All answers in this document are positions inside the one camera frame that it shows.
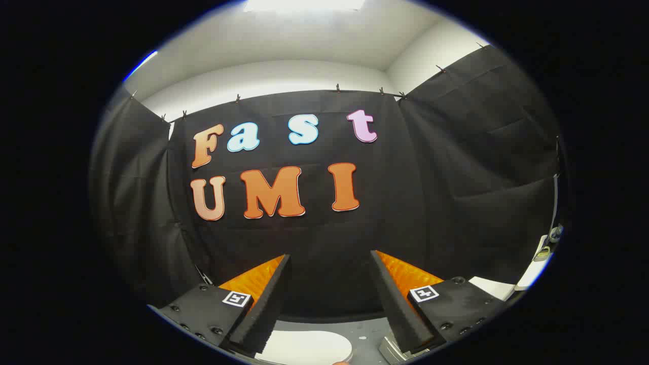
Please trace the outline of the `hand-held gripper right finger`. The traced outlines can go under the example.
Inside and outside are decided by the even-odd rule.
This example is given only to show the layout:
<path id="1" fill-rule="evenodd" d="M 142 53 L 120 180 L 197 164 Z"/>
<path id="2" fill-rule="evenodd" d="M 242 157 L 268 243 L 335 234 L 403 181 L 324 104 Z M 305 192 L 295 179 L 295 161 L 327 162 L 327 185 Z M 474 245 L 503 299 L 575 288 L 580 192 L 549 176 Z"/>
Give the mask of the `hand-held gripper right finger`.
<path id="1" fill-rule="evenodd" d="M 372 278 L 401 351 L 417 353 L 460 340 L 506 307 L 463 277 L 443 280 L 384 252 L 370 252 Z"/>

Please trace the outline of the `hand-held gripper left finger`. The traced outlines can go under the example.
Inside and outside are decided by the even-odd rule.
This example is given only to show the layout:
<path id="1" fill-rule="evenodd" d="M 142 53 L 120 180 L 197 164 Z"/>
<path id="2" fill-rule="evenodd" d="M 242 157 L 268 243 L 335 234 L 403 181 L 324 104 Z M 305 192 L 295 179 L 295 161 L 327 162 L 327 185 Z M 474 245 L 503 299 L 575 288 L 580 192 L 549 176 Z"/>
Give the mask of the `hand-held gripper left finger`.
<path id="1" fill-rule="evenodd" d="M 205 346 L 256 355 L 264 351 L 282 312 L 291 272 L 291 256 L 283 254 L 221 285 L 200 283 L 149 309 Z"/>

